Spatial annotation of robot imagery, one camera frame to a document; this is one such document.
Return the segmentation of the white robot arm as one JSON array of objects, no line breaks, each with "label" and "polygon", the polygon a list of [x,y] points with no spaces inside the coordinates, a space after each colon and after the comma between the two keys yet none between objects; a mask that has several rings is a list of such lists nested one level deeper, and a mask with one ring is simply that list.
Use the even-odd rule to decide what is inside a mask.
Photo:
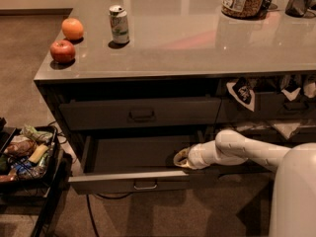
[{"label": "white robot arm", "polygon": [[255,139],[230,129],[206,143],[176,153],[181,168],[240,165],[252,160],[276,174],[269,237],[316,237],[316,143],[292,148]]}]

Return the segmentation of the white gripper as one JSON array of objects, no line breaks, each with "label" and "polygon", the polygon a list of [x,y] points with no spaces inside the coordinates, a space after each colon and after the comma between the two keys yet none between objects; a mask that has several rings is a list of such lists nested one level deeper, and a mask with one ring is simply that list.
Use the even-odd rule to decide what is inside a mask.
[{"label": "white gripper", "polygon": [[174,164],[192,170],[204,169],[215,163],[215,155],[214,142],[200,143],[177,152],[174,156]]}]

